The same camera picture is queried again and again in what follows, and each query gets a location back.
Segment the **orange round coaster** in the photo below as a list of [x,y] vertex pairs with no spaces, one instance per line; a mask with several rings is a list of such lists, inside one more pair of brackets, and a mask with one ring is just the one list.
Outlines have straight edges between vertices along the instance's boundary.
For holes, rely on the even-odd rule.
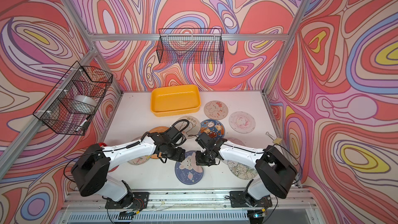
[[[151,129],[149,132],[150,132],[150,133],[155,133],[155,132],[157,132],[157,133],[162,133],[162,132],[167,131],[168,129],[169,129],[169,128],[166,127],[166,126],[159,126],[159,127],[155,127],[155,128],[153,128],[153,129]],[[157,154],[153,154],[150,158],[151,158],[151,159],[158,159],[158,155],[157,155]]]

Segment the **green line-art coaster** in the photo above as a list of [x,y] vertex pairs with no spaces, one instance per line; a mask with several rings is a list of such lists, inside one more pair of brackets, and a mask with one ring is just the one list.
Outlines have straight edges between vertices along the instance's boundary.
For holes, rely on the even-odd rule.
[[252,180],[258,175],[255,169],[242,163],[228,160],[227,165],[233,175],[243,180]]

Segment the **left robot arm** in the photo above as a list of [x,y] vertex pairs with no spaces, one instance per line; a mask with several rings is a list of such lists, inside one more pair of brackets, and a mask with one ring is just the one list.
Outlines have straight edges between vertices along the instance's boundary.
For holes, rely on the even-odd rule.
[[169,160],[182,162],[185,150],[181,147],[189,126],[186,119],[176,121],[166,131],[145,132],[140,138],[117,146],[89,146],[71,169],[73,180],[82,197],[100,195],[120,204],[132,202],[134,194],[123,180],[108,175],[109,171],[130,160],[158,155],[162,163]]

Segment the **silver tape roll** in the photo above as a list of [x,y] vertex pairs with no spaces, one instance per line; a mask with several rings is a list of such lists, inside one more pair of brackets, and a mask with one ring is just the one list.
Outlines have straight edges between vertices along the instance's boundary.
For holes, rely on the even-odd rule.
[[93,98],[85,95],[77,95],[73,100],[72,110],[80,114],[90,115],[94,112],[96,106],[97,102]]

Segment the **yellow plastic storage box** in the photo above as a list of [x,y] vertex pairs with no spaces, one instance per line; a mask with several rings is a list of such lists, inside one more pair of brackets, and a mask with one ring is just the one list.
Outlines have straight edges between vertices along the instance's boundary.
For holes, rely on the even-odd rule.
[[151,93],[150,109],[157,117],[196,113],[200,107],[200,93],[195,85],[156,88]]

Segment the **blue toast cartoon coaster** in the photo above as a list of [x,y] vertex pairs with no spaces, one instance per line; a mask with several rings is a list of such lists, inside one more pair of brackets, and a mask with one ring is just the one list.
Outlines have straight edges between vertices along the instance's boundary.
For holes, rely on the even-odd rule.
[[198,134],[206,133],[210,138],[224,138],[226,129],[219,120],[206,119],[201,122]]

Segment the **pink swirl coaster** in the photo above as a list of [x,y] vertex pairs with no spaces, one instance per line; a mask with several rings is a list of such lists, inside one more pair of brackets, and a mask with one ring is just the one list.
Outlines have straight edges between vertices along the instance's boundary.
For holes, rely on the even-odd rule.
[[247,112],[234,112],[229,117],[229,124],[233,130],[238,133],[247,134],[256,127],[256,121],[252,115]]

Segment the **pale pink cloud coaster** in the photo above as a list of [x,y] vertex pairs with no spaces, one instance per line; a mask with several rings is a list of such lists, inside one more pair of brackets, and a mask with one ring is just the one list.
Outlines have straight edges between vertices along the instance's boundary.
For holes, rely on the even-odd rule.
[[[236,138],[227,138],[227,140],[237,145],[246,146],[244,142]],[[222,160],[222,162],[228,165],[228,160]]]

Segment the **cream blue doodle coaster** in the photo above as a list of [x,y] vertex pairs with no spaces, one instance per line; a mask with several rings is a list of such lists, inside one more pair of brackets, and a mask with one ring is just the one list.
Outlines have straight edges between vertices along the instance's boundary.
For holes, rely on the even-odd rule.
[[128,161],[128,163],[133,166],[139,166],[141,164],[146,163],[148,160],[150,160],[150,158],[151,158],[151,156],[142,156],[142,157],[132,159],[132,160]]

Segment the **white bear coaster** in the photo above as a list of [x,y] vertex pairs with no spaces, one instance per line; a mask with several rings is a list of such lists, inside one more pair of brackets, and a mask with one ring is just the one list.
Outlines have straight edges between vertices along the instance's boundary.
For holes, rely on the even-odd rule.
[[195,138],[195,136],[200,132],[201,122],[197,118],[195,118],[193,116],[189,116],[189,115],[182,116],[181,118],[178,119],[178,121],[182,120],[182,119],[186,119],[189,121],[188,127],[182,131],[185,138],[186,139]]

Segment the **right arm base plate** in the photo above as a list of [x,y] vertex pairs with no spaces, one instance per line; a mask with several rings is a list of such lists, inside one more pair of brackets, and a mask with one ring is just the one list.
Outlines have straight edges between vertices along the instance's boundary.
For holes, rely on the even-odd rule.
[[256,200],[246,191],[230,191],[226,198],[230,200],[232,208],[261,207],[268,209],[273,206],[270,196],[265,196],[260,200]]

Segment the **yellow binder clip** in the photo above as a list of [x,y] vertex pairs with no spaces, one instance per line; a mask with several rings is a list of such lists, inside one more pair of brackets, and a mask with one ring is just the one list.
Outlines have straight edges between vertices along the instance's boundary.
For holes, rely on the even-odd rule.
[[266,135],[267,135],[269,138],[272,139],[272,141],[273,141],[273,143],[274,143],[275,145],[281,145],[281,143],[282,143],[282,141],[283,141],[282,138],[276,138],[276,137],[272,136],[269,132],[266,132]]

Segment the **blue pink bunny coaster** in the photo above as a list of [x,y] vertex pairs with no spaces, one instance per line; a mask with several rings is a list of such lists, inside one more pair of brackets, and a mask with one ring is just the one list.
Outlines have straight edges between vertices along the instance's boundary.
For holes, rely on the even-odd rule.
[[204,169],[197,165],[196,151],[186,151],[185,159],[182,162],[176,162],[175,175],[185,185],[194,185],[203,179]]

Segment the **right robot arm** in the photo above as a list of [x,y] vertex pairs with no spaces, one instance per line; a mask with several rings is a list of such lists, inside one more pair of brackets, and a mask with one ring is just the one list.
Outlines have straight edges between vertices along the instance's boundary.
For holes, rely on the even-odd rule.
[[198,166],[210,167],[219,159],[255,169],[258,176],[247,187],[247,194],[255,200],[268,195],[285,199],[297,176],[296,168],[275,146],[249,148],[224,138],[210,138],[206,133],[198,135],[195,141],[202,148],[196,152]]

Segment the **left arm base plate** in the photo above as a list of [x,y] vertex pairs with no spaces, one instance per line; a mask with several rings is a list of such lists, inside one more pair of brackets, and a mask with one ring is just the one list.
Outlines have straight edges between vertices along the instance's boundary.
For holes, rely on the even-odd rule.
[[106,209],[132,209],[134,211],[141,211],[147,208],[149,192],[129,192],[117,202],[110,198],[106,200]]

